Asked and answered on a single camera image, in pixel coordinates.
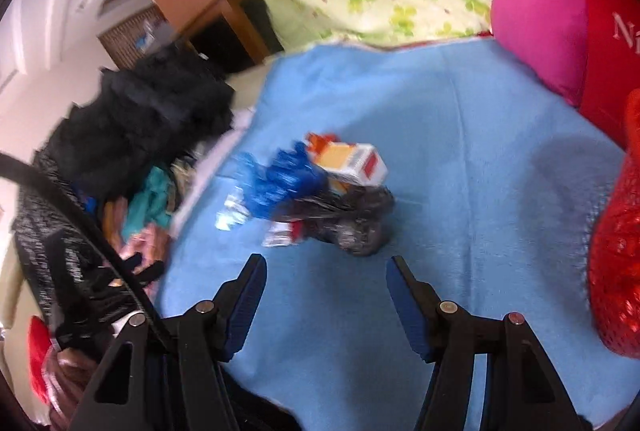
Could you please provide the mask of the left hand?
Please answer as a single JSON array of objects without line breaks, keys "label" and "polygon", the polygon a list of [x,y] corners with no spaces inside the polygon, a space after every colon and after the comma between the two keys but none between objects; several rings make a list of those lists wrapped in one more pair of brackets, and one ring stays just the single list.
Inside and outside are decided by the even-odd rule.
[{"label": "left hand", "polygon": [[67,430],[98,363],[75,349],[51,347],[42,366],[50,428]]}]

